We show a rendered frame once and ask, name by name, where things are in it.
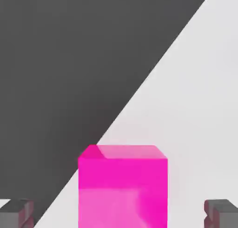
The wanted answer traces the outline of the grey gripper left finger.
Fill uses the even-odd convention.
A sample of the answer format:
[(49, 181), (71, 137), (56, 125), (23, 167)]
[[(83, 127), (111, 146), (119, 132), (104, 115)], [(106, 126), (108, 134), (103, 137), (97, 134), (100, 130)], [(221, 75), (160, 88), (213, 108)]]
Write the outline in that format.
[(0, 228), (34, 228), (34, 202), (11, 199), (0, 208)]

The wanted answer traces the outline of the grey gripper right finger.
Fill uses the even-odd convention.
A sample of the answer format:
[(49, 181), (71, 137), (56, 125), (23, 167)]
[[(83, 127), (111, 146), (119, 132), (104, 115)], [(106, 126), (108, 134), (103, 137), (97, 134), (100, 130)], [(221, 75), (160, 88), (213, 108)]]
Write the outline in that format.
[(238, 207), (229, 200), (205, 200), (204, 211), (204, 228), (238, 228)]

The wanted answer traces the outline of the small pink cube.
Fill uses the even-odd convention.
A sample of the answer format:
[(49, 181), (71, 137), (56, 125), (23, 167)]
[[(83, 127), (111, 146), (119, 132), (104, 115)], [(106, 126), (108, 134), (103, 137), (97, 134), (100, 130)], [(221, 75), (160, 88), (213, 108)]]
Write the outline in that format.
[(91, 144), (78, 169), (78, 228), (167, 228), (168, 160), (156, 146)]

